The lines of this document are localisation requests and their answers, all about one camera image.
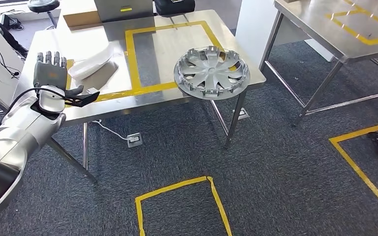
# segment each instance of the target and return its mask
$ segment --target stainless steel table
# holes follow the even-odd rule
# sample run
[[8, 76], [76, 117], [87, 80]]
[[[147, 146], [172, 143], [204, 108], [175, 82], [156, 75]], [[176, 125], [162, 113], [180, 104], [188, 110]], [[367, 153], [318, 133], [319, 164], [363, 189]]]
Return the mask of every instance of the stainless steel table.
[[[303, 108], [293, 125], [304, 116], [374, 98], [378, 94], [310, 110], [345, 63], [371, 59], [378, 65], [378, 0], [275, 0], [278, 14], [272, 28], [260, 71], [268, 66]], [[283, 17], [286, 16], [311, 38], [329, 50], [338, 62], [308, 103], [304, 103], [268, 61]]]
[[[250, 65], [248, 89], [259, 88], [266, 81], [216, 12], [207, 10], [173, 17], [110, 22], [72, 31], [39, 31], [34, 36], [14, 97], [32, 87], [36, 53], [59, 51], [67, 59], [78, 62], [101, 51], [109, 42], [114, 42], [115, 51], [106, 65], [90, 78], [68, 82], [71, 88], [83, 84], [85, 89], [93, 87], [101, 91], [95, 103], [85, 108], [67, 107], [64, 110], [67, 116], [65, 125], [83, 124], [83, 164], [79, 164], [55, 140], [50, 142], [51, 147], [87, 176], [92, 176], [87, 171], [87, 122], [195, 100], [177, 88], [173, 76], [177, 60], [189, 49], [215, 45], [234, 50]], [[230, 128], [211, 101], [227, 135], [226, 147], [234, 135], [246, 93], [247, 90], [238, 97]]]

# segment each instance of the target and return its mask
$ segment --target silver robotic arm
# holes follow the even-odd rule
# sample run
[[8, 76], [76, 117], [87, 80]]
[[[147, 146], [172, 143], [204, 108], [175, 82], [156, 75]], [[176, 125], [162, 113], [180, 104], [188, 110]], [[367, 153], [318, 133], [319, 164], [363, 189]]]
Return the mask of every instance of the silver robotic arm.
[[[83, 107], [94, 102], [99, 92], [78, 95], [83, 86], [66, 90], [66, 59], [47, 52], [38, 54], [34, 88], [15, 99], [0, 125], [0, 210], [5, 208], [21, 185], [27, 159], [40, 150], [66, 120], [65, 104]], [[14, 106], [28, 91], [36, 94]]]

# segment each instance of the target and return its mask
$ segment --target black stool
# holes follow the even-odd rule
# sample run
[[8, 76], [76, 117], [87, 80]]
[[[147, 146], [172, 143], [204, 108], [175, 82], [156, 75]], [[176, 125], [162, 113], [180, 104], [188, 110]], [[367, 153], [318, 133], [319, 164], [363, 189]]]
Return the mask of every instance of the black stool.
[[53, 24], [47, 29], [57, 27], [57, 21], [56, 19], [54, 19], [54, 16], [53, 14], [51, 14], [50, 11], [56, 9], [59, 6], [60, 6], [59, 0], [30, 0], [28, 2], [28, 8], [32, 12], [36, 12], [36, 13], [47, 12], [48, 16], [50, 17], [51, 23]]

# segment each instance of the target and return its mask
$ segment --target gray carpet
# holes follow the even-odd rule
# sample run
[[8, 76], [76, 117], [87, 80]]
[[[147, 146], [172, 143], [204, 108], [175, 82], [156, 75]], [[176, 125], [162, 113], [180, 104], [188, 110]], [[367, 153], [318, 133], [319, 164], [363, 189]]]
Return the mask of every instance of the gray carpet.
[[[307, 100], [333, 63], [304, 42], [278, 46], [270, 61]], [[248, 93], [251, 116], [239, 122], [232, 147], [207, 101], [104, 120], [121, 134], [141, 132], [127, 148], [90, 124], [92, 186], [45, 147], [28, 161], [24, 185], [0, 214], [0, 236], [137, 236], [134, 199], [195, 177], [212, 176], [235, 236], [378, 236], [378, 198], [332, 147], [329, 138], [378, 124], [378, 99], [306, 117], [280, 82]], [[342, 68], [318, 105], [378, 92], [369, 61]], [[217, 103], [227, 122], [235, 99]], [[80, 159], [81, 126], [55, 135]], [[378, 185], [378, 158], [364, 138], [342, 144]], [[207, 182], [142, 203], [147, 236], [226, 235]]]

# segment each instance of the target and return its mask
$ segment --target yellow tape square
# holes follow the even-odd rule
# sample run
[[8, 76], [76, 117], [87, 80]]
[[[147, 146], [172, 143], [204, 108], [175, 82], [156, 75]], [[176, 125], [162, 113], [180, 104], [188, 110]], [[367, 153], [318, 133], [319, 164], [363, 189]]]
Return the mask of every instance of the yellow tape square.
[[202, 28], [204, 29], [205, 33], [207, 34], [208, 38], [210, 39], [210, 41], [212, 42], [214, 46], [222, 48], [220, 42], [218, 41], [217, 37], [214, 35], [214, 33], [212, 32], [211, 28], [209, 27], [206, 21], [187, 22], [183, 24], [174, 24], [174, 25], [168, 25], [168, 26], [126, 30], [125, 36], [126, 36], [126, 50], [127, 51], [125, 52], [125, 55], [128, 56], [129, 76], [131, 79], [131, 90], [101, 94], [99, 95], [98, 99], [95, 102], [106, 101], [106, 100], [116, 99], [116, 98], [121, 98], [121, 97], [137, 96], [137, 95], [142, 95], [146, 93], [152, 93], [152, 92], [158, 92], [158, 91], [163, 91], [167, 89], [177, 88], [177, 84], [175, 82], [156, 84], [156, 85], [145, 86], [145, 87], [141, 86], [133, 35], [137, 33], [145, 33], [145, 32], [167, 30], [167, 29], [173, 29], [173, 28], [179, 28], [179, 27], [197, 26], [197, 25], [202, 26]]
[[349, 34], [351, 34], [354, 37], [356, 37], [362, 43], [367, 44], [367, 45], [376, 45], [376, 44], [378, 44], [378, 38], [368, 39], [368, 38], [360, 35], [356, 31], [354, 31], [352, 28], [350, 28], [349, 26], [345, 25], [344, 23], [342, 23], [338, 19], [336, 19], [336, 17], [339, 17], [339, 16], [348, 16], [348, 15], [353, 15], [353, 14], [365, 14], [367, 17], [370, 17], [373, 20], [375, 20], [375, 21], [378, 22], [378, 16], [375, 16], [370, 11], [362, 8], [361, 6], [355, 4], [354, 2], [351, 2], [350, 0], [344, 0], [344, 1], [346, 3], [348, 3], [348, 4], [350, 4], [352, 7], [354, 7], [355, 10], [337, 12], [337, 13], [332, 13], [332, 14], [326, 14], [325, 17], [328, 18], [328, 19], [330, 19], [336, 25], [340, 26], [342, 29], [344, 29]]
[[232, 236], [232, 232], [231, 232], [231, 228], [229, 226], [228, 218], [225, 214], [224, 207], [222, 206], [222, 203], [221, 203], [220, 197], [218, 195], [218, 192], [215, 188], [213, 179], [212, 179], [212, 177], [207, 177], [207, 176], [185, 180], [183, 182], [175, 183], [173, 185], [170, 185], [170, 186], [167, 186], [167, 187], [164, 187], [164, 188], [143, 194], [139, 197], [136, 197], [135, 198], [135, 206], [137, 208], [138, 228], [140, 230], [140, 236], [146, 235], [146, 233], [144, 232], [144, 227], [143, 227], [143, 209], [141, 208], [141, 201], [143, 201], [147, 198], [153, 197], [155, 195], [158, 195], [160, 193], [164, 193], [164, 192], [174, 190], [174, 189], [186, 186], [186, 185], [199, 183], [199, 182], [207, 181], [207, 180], [211, 183], [212, 195], [214, 196], [215, 202], [217, 203], [218, 209], [220, 210], [220, 215], [221, 215], [222, 221], [224, 223], [225, 230], [227, 231], [228, 236]]
[[366, 183], [366, 185], [373, 191], [373, 193], [378, 198], [378, 188], [370, 181], [367, 175], [358, 167], [358, 165], [353, 161], [353, 159], [344, 151], [344, 149], [340, 146], [340, 142], [353, 139], [362, 135], [366, 135], [370, 132], [377, 132], [378, 125], [362, 130], [358, 130], [349, 134], [344, 134], [335, 138], [330, 138], [330, 142], [332, 145], [337, 149], [341, 156], [347, 161], [347, 163], [353, 168], [353, 170], [359, 175], [359, 177]]

